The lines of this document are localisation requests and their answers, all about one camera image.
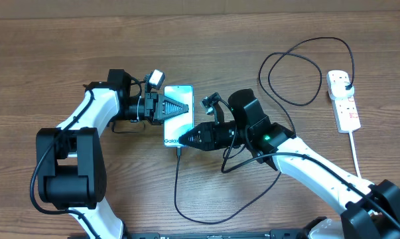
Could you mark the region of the Samsung Galaxy smartphone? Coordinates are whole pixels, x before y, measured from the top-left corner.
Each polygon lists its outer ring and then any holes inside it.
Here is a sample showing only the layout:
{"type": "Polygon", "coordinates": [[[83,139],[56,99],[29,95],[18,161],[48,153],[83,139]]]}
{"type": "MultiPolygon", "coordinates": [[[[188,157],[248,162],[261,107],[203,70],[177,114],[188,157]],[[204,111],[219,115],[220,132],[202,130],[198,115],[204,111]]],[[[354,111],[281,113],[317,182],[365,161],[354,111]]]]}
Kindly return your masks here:
{"type": "Polygon", "coordinates": [[[164,146],[182,147],[180,136],[194,127],[194,88],[192,85],[165,86],[164,95],[177,102],[186,104],[188,111],[164,122],[164,146]]]}

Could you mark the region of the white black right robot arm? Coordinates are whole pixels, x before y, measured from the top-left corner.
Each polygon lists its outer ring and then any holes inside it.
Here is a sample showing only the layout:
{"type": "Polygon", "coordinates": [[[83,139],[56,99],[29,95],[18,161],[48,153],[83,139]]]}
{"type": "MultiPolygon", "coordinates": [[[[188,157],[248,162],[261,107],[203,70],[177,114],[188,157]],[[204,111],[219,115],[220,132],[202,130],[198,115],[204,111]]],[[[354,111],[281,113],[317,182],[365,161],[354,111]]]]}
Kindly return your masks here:
{"type": "Polygon", "coordinates": [[[400,238],[399,187],[388,180],[376,185],[320,156],[295,132],[271,122],[251,89],[229,97],[232,121],[224,120],[219,101],[217,93],[202,100],[215,120],[198,124],[179,142],[202,151],[244,145],[254,161],[296,179],[339,214],[339,221],[317,218],[298,238],[400,238]]]}

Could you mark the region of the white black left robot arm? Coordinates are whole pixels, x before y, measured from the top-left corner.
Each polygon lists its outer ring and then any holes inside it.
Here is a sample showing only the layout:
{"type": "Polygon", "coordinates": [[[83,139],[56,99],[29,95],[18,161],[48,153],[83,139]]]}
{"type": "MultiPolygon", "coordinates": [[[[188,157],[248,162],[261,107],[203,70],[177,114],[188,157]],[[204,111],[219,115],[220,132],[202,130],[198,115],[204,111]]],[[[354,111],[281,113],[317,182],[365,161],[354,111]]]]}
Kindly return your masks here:
{"type": "Polygon", "coordinates": [[[73,216],[87,238],[130,238],[105,198],[100,136],[117,121],[162,125],[188,112],[188,104],[158,92],[164,79],[160,70],[138,80],[123,69],[111,69],[105,82],[86,85],[82,103],[69,118],[38,131],[29,195],[39,212],[73,216]]]}

